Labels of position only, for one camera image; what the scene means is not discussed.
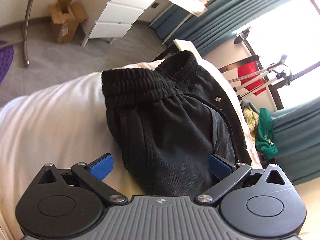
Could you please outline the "teal curtain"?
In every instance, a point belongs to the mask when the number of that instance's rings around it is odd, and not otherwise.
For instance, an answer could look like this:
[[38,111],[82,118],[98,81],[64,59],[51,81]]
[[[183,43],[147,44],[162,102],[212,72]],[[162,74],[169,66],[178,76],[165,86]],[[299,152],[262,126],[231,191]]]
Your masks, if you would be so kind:
[[276,162],[293,185],[319,177],[319,98],[271,114]]
[[169,46],[174,39],[193,42],[201,56],[231,37],[232,32],[290,0],[209,0],[197,17],[174,5],[151,25]]

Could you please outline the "green garment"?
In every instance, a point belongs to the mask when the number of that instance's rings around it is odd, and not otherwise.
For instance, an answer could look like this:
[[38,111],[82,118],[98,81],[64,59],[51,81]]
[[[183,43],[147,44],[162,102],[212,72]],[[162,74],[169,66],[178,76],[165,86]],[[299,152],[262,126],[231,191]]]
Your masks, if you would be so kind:
[[258,152],[264,154],[270,160],[278,154],[278,149],[274,144],[273,120],[266,108],[259,109],[259,122],[257,134],[255,136],[255,147]]

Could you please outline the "pink tie-dye bed sheet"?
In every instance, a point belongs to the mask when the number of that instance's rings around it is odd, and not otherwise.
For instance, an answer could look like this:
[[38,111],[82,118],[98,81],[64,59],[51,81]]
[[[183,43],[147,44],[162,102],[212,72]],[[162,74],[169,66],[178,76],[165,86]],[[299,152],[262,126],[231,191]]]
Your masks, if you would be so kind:
[[[229,97],[244,132],[253,168],[261,168],[239,100],[223,75],[206,60],[197,61]],[[154,70],[160,64],[123,68]],[[107,124],[101,73],[93,73],[12,100],[1,109],[1,239],[20,239],[16,206],[43,165],[69,168],[105,153],[114,166],[105,183],[127,197],[148,195],[125,168]]]

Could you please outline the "white bedside stool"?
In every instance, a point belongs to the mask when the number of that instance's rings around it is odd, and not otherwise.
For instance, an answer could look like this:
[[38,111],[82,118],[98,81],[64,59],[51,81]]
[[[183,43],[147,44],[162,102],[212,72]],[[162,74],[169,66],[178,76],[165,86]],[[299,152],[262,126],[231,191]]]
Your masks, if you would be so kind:
[[173,40],[173,44],[176,46],[178,51],[190,51],[193,53],[197,61],[202,60],[202,56],[199,54],[198,50],[191,41],[175,39]]

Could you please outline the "pale yellow knit garment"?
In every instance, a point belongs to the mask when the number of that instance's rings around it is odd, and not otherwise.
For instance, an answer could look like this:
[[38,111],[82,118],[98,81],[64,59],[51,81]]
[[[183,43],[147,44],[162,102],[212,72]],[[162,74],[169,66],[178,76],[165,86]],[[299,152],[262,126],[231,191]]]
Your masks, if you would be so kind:
[[249,127],[251,135],[255,135],[259,124],[259,114],[253,111],[250,106],[245,106],[244,118]]

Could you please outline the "white dressing table with drawers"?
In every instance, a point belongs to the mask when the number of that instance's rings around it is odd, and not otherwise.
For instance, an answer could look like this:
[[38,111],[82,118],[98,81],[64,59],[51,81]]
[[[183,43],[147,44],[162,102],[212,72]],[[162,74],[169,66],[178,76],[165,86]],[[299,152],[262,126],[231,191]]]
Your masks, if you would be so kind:
[[[81,26],[85,33],[84,47],[88,40],[106,38],[112,43],[124,37],[141,14],[155,0],[80,0],[88,18]],[[208,0],[167,0],[195,16],[202,15]]]

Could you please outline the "purple mat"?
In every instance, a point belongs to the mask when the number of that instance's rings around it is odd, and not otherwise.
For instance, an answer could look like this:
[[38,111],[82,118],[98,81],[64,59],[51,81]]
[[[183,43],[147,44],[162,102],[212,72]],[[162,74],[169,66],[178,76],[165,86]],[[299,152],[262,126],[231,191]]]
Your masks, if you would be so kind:
[[0,83],[4,80],[14,58],[14,47],[7,46],[0,49]]

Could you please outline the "cardboard box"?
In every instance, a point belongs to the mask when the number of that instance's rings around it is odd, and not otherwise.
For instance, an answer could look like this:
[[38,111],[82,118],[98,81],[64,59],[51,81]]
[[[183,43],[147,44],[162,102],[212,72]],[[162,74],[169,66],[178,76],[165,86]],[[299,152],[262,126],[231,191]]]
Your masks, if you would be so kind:
[[58,0],[48,5],[53,39],[56,43],[72,42],[81,22],[88,18],[79,1]]

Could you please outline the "left teal curtain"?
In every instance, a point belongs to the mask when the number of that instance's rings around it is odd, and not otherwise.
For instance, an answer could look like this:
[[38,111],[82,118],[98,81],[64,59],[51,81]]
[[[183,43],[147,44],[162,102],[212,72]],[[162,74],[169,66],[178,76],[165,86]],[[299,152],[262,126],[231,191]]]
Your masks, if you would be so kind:
[[169,46],[174,39],[193,42],[201,56],[231,37],[232,32],[290,0],[209,0],[197,17],[174,5],[151,25]]

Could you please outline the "right teal curtain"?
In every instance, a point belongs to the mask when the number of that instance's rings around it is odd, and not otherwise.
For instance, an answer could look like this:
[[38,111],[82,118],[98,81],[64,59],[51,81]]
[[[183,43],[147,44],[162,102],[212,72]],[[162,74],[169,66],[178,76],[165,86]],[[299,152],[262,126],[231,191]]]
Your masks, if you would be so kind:
[[276,162],[293,185],[319,177],[319,98],[271,114]]

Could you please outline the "black pants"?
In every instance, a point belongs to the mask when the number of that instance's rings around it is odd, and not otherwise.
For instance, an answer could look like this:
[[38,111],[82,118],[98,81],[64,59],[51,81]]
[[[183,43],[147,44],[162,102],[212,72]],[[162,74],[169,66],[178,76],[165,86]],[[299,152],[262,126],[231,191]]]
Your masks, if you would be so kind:
[[220,84],[180,51],[154,70],[101,75],[108,128],[148,195],[196,196],[214,184],[209,158],[250,164],[240,119]]

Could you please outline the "window with dark frame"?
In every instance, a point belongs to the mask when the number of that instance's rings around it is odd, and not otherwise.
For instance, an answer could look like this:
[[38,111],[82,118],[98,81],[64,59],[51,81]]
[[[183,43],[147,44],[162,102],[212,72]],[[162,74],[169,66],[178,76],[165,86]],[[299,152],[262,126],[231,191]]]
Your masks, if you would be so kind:
[[285,108],[319,97],[319,0],[291,0],[278,6],[237,31],[249,30],[248,43],[259,55],[264,68],[287,59],[277,71],[299,77],[277,89]]

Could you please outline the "red cloth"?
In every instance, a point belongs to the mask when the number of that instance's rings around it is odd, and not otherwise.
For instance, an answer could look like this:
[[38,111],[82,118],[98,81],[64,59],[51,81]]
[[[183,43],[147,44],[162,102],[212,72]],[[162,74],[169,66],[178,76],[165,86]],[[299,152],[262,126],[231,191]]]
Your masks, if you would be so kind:
[[[245,75],[248,74],[252,74],[256,71],[260,70],[258,67],[258,63],[257,61],[253,61],[247,64],[244,64],[240,67],[238,67],[238,77],[243,77]],[[247,83],[249,80],[252,80],[256,77],[257,75],[251,76],[251,77],[247,77],[245,79],[240,80],[241,84],[243,85],[244,83]],[[259,79],[249,85],[247,85],[245,87],[245,90],[247,90],[248,92],[256,89],[257,87],[259,87],[260,85],[263,85],[265,83],[265,81],[263,79]]]

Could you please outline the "black folded board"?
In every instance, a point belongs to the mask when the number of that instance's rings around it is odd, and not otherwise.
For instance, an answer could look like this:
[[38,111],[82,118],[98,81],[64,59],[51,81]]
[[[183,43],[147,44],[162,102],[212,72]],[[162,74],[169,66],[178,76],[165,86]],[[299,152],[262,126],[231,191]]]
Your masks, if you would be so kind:
[[251,62],[255,62],[259,60],[259,56],[258,55],[252,55],[250,57],[247,57],[245,59],[233,62],[231,64],[228,64],[224,67],[219,68],[220,73],[225,73],[227,71],[233,70],[235,68],[241,67],[245,64],[249,64]]

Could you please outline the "grey metal tube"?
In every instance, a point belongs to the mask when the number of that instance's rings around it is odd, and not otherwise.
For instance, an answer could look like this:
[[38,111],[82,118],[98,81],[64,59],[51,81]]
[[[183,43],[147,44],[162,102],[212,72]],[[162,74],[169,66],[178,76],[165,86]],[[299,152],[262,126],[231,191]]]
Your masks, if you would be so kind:
[[28,50],[27,50],[27,38],[28,38],[28,28],[29,28],[29,21],[30,21],[33,1],[34,0],[28,0],[27,9],[25,12],[24,25],[23,25],[23,33],[22,33],[22,52],[23,52],[23,61],[24,61],[25,68],[27,68],[30,64]]

